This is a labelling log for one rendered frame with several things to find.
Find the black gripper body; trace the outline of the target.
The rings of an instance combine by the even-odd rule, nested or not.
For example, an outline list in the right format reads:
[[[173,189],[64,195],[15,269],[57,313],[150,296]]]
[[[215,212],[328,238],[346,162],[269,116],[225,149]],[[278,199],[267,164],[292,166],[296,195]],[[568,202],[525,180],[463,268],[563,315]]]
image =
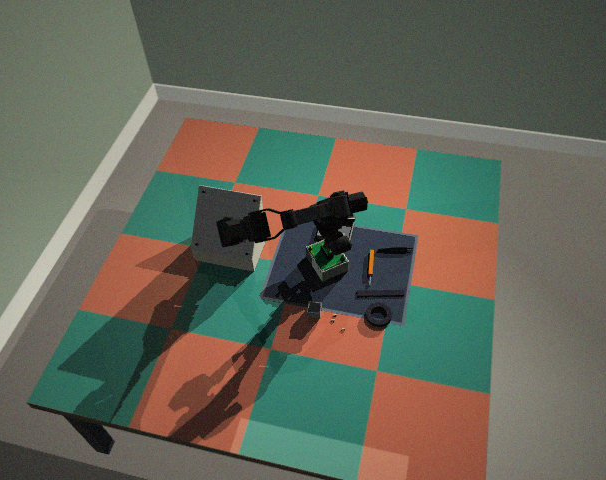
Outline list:
[[[338,231],[342,228],[341,227],[338,229],[339,223],[341,221],[330,222],[325,219],[316,220],[318,225],[320,225],[321,229],[323,230],[324,234],[328,234],[328,236],[330,237],[329,240],[331,242],[329,243],[329,247],[332,253],[336,256],[346,251],[349,251],[352,248],[352,243],[350,242],[348,237],[344,236],[342,232]]]

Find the green circuit board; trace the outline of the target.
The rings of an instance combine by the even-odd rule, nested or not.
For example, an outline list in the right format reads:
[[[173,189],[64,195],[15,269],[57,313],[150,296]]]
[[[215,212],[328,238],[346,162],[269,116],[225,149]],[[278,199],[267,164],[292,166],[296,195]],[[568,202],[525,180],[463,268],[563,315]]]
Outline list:
[[[311,245],[313,250],[310,249],[310,246],[308,247],[308,249],[310,250],[311,254],[317,261],[317,263],[320,266],[320,268],[322,269],[322,271],[347,261],[346,258],[344,261],[342,260],[341,255],[343,255],[343,254],[339,254],[337,256],[334,255],[334,258],[327,260],[326,257],[324,256],[324,254],[322,253],[321,247],[320,247],[321,244],[324,242],[325,242],[325,240],[318,242],[314,245]]]

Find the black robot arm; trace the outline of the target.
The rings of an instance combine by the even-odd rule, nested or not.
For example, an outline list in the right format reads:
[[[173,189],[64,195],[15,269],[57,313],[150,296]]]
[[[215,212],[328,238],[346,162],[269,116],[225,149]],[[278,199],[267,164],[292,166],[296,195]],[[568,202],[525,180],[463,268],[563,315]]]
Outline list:
[[[234,220],[232,217],[224,217],[216,224],[222,247],[240,244],[239,242],[243,242],[247,238],[250,242],[260,243],[277,238],[284,230],[319,219],[330,222],[343,220],[339,223],[338,229],[342,225],[352,226],[356,219],[354,213],[367,210],[367,203],[368,199],[363,191],[348,195],[348,192],[342,190],[334,192],[329,198],[318,201],[316,206],[282,212],[267,208],[250,212],[243,219]],[[263,211],[280,214],[283,229],[274,237],[271,237],[266,212]]]

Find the dark blue work mat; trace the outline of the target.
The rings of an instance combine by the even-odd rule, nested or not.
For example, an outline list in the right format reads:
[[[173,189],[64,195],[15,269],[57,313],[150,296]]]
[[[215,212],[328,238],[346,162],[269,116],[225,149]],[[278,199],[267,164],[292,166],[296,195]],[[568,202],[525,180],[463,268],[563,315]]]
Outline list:
[[[309,301],[321,302],[322,311],[364,319],[368,306],[379,302],[391,309],[391,324],[405,326],[419,235],[354,225],[352,248],[344,252],[349,270],[322,282],[306,257],[307,246],[324,240],[317,233],[313,221],[281,233],[259,299],[307,308]],[[413,251],[378,252],[393,247]],[[404,290],[404,296],[357,297],[357,291],[364,290]]]

